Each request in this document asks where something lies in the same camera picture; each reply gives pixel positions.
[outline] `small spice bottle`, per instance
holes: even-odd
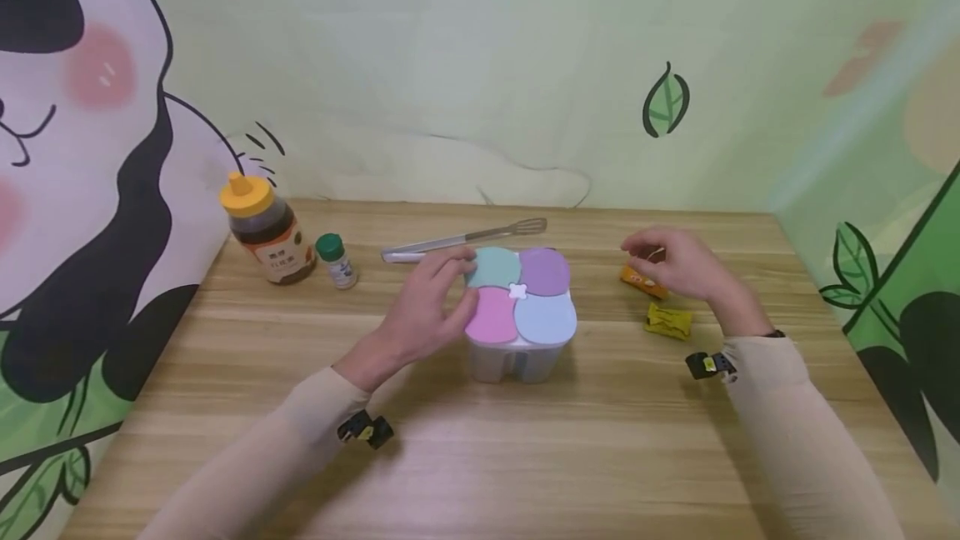
[[[294,210],[273,193],[267,180],[232,172],[220,191],[220,203],[229,214],[233,236],[260,262],[267,280],[280,286],[299,282],[317,266]]]
[[[338,289],[346,290],[356,286],[358,273],[347,258],[347,250],[343,248],[343,240],[337,234],[323,234],[315,245],[317,255],[327,264],[333,285]]]

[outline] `hand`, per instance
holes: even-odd
[[[686,230],[652,227],[627,237],[620,250],[630,253],[630,267],[671,292],[710,301],[739,280],[707,244]]]
[[[753,290],[690,232],[640,230],[620,249],[630,253],[630,267],[638,273],[671,292],[707,301],[725,336],[765,336],[775,330]]]
[[[443,311],[450,287],[476,268],[476,252],[457,246],[430,252],[410,272],[387,316],[360,339],[334,370],[355,387],[372,393],[409,363],[421,361],[463,334],[478,307],[478,289],[463,290],[450,312]]]

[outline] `bottle label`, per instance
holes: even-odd
[[[260,244],[241,242],[241,244],[252,252],[254,257],[257,257],[267,275],[267,280],[275,283],[309,266],[314,260],[313,246],[310,242],[306,242],[297,219],[292,220],[286,232],[270,242]]]
[[[350,283],[353,283],[353,266],[350,266],[347,257],[340,257],[335,262],[327,263],[327,270],[330,272],[330,277],[333,278],[333,285],[337,288],[349,286]]]

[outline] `yellow bottle cap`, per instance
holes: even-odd
[[[230,172],[229,182],[220,191],[220,204],[235,218],[251,218],[273,204],[273,188],[261,177]]]

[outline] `yellow candy wrapper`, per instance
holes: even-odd
[[[647,310],[647,321],[643,324],[643,329],[650,333],[658,333],[661,336],[686,342],[690,339],[690,327],[692,325],[692,312],[660,308],[655,302],[650,302],[650,308]]]

